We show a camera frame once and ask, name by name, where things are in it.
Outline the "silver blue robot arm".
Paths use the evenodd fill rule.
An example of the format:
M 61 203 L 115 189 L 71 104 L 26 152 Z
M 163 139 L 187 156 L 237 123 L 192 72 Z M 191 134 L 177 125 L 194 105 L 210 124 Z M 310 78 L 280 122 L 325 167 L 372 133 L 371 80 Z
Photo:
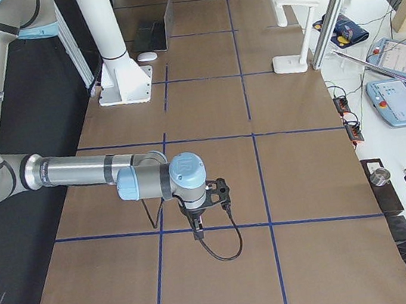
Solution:
M 54 0 L 0 0 L 0 114 L 10 43 L 53 37 L 58 30 Z M 124 200 L 175 198 L 198 240 L 203 239 L 205 209 L 214 205 L 231 209 L 226 182 L 207 180 L 203 161 L 193 153 L 181 153 L 172 160 L 157 151 L 93 157 L 0 154 L 0 202 L 44 187 L 100 184 L 115 185 Z

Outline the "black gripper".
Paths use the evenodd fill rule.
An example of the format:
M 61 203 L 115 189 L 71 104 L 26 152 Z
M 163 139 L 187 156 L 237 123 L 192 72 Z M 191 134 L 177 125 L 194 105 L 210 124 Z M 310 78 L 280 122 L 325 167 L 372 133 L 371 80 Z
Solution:
M 210 209 L 216 205 L 220 205 L 223 210 L 231 209 L 230 188 L 224 178 L 205 181 L 202 195 L 190 202 L 189 200 L 180 200 L 178 202 L 181 213 L 188 216 L 188 222 L 193 231 L 194 240 L 204 239 L 204 228 L 201 219 L 201 214 L 206 209 Z

